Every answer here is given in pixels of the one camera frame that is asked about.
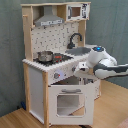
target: oven handle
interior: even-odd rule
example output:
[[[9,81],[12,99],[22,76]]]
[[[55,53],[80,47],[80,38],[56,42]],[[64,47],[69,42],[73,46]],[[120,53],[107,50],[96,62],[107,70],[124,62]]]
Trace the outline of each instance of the oven handle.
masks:
[[[62,89],[61,91],[62,91],[62,92],[65,92],[65,93],[77,93],[77,92],[81,92],[80,89],[76,89],[76,90],[66,90],[66,89]]]

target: oven door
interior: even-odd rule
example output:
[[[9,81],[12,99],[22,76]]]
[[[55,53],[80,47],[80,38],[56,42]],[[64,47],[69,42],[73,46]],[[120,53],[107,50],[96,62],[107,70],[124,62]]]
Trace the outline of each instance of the oven door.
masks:
[[[54,125],[92,125],[94,86],[51,85],[49,123]]]

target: white robotic arm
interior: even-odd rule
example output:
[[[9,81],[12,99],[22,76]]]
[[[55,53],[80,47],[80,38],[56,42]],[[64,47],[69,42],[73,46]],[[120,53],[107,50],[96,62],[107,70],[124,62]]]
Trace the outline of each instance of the white robotic arm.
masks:
[[[94,75],[88,74],[90,68],[93,68]],[[74,75],[87,79],[105,79],[113,76],[124,76],[128,75],[128,64],[117,65],[116,59],[110,56],[105,48],[94,47],[91,49],[86,62],[79,62]]]

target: sink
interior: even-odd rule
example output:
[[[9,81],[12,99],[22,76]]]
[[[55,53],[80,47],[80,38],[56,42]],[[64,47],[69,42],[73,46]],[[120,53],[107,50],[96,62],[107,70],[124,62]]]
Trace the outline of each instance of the sink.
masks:
[[[80,55],[87,54],[90,51],[91,51],[91,48],[78,47],[78,48],[68,49],[65,51],[65,53],[68,53],[74,56],[80,56]]]

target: gray wall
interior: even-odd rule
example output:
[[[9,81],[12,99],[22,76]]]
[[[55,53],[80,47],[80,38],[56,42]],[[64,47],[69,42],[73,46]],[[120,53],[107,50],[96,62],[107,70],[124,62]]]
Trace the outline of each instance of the gray wall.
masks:
[[[128,63],[128,0],[90,1],[86,43],[104,46],[119,64]],[[43,2],[68,1],[0,0],[0,116],[16,110],[20,102],[25,101],[22,66],[25,55],[20,4]],[[109,81],[128,88],[127,77]]]

